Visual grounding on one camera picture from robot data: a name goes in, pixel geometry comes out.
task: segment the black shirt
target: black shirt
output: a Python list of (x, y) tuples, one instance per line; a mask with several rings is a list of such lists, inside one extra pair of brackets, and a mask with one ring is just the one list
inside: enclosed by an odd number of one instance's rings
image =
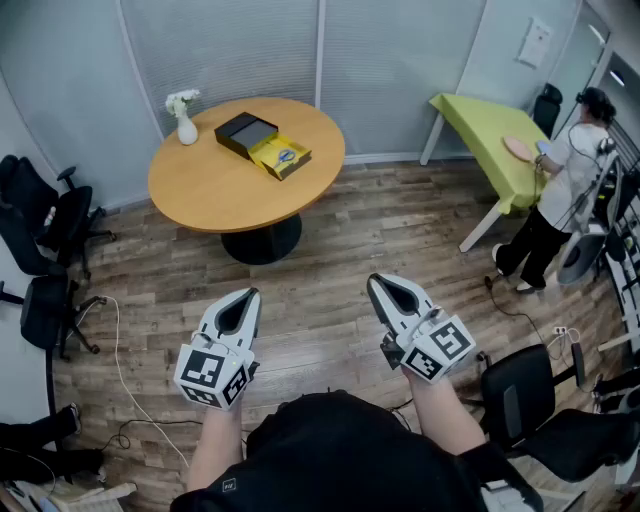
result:
[(482, 483), (500, 479), (540, 500), (493, 445), (456, 457), (390, 412), (335, 392), (269, 416), (249, 436), (245, 461), (171, 511), (485, 511)]

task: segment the wooden floor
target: wooden floor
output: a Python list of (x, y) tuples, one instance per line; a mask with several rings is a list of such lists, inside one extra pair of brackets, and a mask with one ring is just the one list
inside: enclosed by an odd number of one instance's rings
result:
[[(183, 399), (172, 382), (181, 343), (205, 308), (223, 295), (248, 286), (263, 299), (259, 337), (254, 343), (261, 366), (243, 402), (244, 428), (251, 430), (283, 401), (302, 393), (346, 389), (382, 407), (403, 403), (408, 387), (391, 371), (379, 350), (384, 328), (366, 294), (372, 272), (394, 273), (423, 286), (436, 303), (458, 314), (478, 345), (494, 359), (539, 338), (524, 317), (508, 317), (493, 306), (483, 277), (493, 272), (490, 250), (507, 240), (523, 217), (500, 219), (466, 254), (458, 245), (496, 200), (484, 174), (472, 161), (385, 164), (345, 168), (334, 186), (303, 212), (303, 234), (287, 258), (248, 267), (226, 254), (217, 235), (189, 231), (170, 222), (152, 205), (108, 216), (102, 228), (118, 241), (96, 241), (89, 248), (91, 285), (81, 293), (109, 295), (120, 306), (120, 362), (127, 385), (156, 420), (191, 420), (203, 411)], [(595, 346), (621, 333), (618, 303), (607, 273), (593, 284), (560, 288), (550, 280), (544, 293), (516, 295), (516, 282), (496, 284), (496, 301), (510, 311), (527, 312), (545, 342), (554, 326), (581, 333), (588, 376), (619, 371), (620, 352), (601, 356)], [(101, 347), (99, 355), (69, 340), (72, 363), (54, 363), (58, 407), (70, 401), (82, 410), (84, 429), (69, 446), (101, 447), (119, 425), (142, 418), (119, 381), (115, 365), (116, 311), (96, 306), (82, 330)], [(565, 363), (560, 344), (551, 348)], [(570, 358), (569, 350), (565, 357)], [(479, 369), (456, 375), (461, 395), (472, 396)], [(559, 408), (590, 410), (591, 396), (573, 382), (557, 392)], [(413, 406), (405, 412), (414, 430)], [(479, 417), (480, 411), (474, 411)], [(167, 426), (167, 434), (190, 458), (198, 426)], [(114, 442), (106, 450), (109, 484), (132, 481), (138, 492), (129, 510), (167, 510), (183, 492), (185, 468), (151, 425), (127, 427), (131, 449)], [(611, 471), (569, 485), (527, 458), (515, 462), (536, 487), (588, 489), (589, 510), (609, 510)]]

